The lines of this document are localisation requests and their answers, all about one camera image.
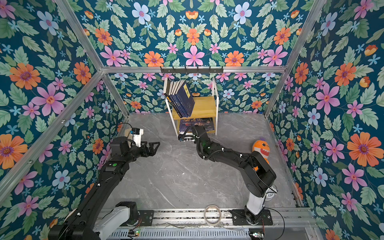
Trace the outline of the dark old man cover book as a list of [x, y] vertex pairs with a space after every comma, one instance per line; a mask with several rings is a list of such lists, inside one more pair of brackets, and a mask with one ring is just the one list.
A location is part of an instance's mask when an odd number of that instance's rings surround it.
[[204, 127], [207, 132], [215, 130], [213, 118], [199, 118], [199, 119], [180, 120], [179, 131], [180, 133], [184, 133], [189, 126], [196, 126], [196, 125]]

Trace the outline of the navy book yellow label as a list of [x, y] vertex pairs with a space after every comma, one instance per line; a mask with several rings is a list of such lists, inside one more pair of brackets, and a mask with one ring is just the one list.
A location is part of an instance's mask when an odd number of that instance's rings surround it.
[[173, 107], [173, 110], [177, 113], [177, 108], [176, 108], [176, 105], [175, 105], [175, 103], [174, 103], [174, 101], [173, 101], [173, 99], [172, 99], [172, 81], [170, 81], [170, 88], [169, 88], [169, 97], [170, 97], [170, 99], [171, 99], [171, 105], [172, 105], [172, 107]]

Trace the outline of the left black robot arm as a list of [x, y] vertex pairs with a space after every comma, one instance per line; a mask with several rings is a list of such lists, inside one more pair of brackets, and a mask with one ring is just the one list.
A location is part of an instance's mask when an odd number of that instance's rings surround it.
[[64, 223], [52, 227], [48, 234], [49, 240], [101, 240], [103, 238], [103, 232], [96, 230], [95, 226], [108, 197], [129, 170], [131, 162], [140, 157], [154, 156], [160, 146], [160, 142], [141, 142], [138, 147], [131, 145], [132, 142], [127, 137], [117, 137], [112, 141], [111, 158], [101, 168], [98, 181]]

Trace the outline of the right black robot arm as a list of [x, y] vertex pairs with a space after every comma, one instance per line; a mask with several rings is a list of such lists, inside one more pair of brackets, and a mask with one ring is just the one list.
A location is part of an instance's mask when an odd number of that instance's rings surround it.
[[202, 126], [189, 126], [183, 134], [178, 135], [180, 141], [194, 141], [199, 157], [203, 160], [226, 164], [238, 170], [249, 190], [249, 199], [245, 205], [244, 218], [251, 225], [259, 222], [268, 194], [276, 194], [273, 187], [277, 178], [260, 152], [241, 153], [226, 148], [210, 139]]

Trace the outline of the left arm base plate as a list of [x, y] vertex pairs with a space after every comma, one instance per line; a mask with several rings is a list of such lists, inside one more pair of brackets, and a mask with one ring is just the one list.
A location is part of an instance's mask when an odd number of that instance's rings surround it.
[[133, 213], [134, 227], [150, 227], [154, 220], [155, 211], [153, 210], [138, 210]]

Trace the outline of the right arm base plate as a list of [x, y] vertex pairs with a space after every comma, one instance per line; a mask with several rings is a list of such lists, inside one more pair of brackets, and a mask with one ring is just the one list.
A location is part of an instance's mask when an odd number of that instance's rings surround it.
[[263, 209], [258, 215], [248, 210], [230, 210], [234, 226], [272, 226], [273, 219], [269, 210]]

